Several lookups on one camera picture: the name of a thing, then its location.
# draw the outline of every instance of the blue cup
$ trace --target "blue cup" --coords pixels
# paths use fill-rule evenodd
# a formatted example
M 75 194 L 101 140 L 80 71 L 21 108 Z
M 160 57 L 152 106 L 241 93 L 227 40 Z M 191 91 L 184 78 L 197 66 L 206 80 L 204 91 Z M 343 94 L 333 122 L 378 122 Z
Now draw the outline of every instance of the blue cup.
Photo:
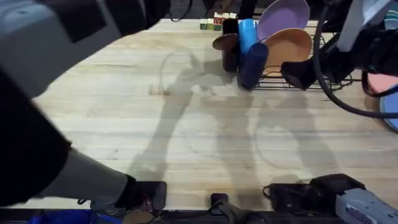
M 246 55 L 253 44 L 257 43 L 257 23 L 253 19 L 245 19 L 239 23 L 241 53 Z
M 255 43 L 250 48 L 239 69 L 239 82 L 243 88 L 251 90 L 257 85 L 266 66 L 268 53 L 268 47 L 262 43 Z

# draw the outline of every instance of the purple plate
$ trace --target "purple plate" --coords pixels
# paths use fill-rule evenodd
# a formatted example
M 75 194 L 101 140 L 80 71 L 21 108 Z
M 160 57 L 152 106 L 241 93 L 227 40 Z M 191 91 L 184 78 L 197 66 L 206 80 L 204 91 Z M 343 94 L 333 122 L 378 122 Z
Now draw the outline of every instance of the purple plate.
M 305 0 L 277 0 L 261 15 L 257 36 L 259 40 L 287 28 L 304 29 L 310 19 L 310 7 Z

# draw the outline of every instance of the blue cloth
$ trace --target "blue cloth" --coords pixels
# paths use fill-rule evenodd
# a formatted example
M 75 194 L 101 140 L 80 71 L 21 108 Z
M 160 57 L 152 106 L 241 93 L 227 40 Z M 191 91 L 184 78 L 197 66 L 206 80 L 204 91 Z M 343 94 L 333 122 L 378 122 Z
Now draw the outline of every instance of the blue cloth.
M 380 111 L 383 113 L 398 113 L 398 93 L 393 93 L 388 96 L 381 97 Z M 398 119 L 384 119 L 384 121 L 392 129 L 398 131 Z
M 98 219 L 121 224 L 122 221 L 107 215 L 97 215 L 91 210 L 61 210 L 34 216 L 28 224 L 92 224 Z

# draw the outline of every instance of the navy blue cup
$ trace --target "navy blue cup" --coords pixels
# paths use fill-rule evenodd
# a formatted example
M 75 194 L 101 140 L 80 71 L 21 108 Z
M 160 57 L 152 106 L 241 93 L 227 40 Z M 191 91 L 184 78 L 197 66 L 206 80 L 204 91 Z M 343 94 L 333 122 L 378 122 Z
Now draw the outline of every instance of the navy blue cup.
M 259 82 L 268 58 L 268 47 L 262 43 L 251 46 L 239 69 L 240 84 L 247 90 L 253 89 Z

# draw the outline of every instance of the pink object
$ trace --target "pink object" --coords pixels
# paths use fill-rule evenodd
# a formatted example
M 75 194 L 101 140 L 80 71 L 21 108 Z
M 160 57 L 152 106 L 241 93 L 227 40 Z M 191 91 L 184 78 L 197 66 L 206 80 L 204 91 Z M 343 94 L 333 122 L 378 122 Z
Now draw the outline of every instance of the pink object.
M 375 93 L 381 93 L 390 89 L 393 85 L 398 84 L 398 77 L 383 74 L 368 74 L 369 87 Z

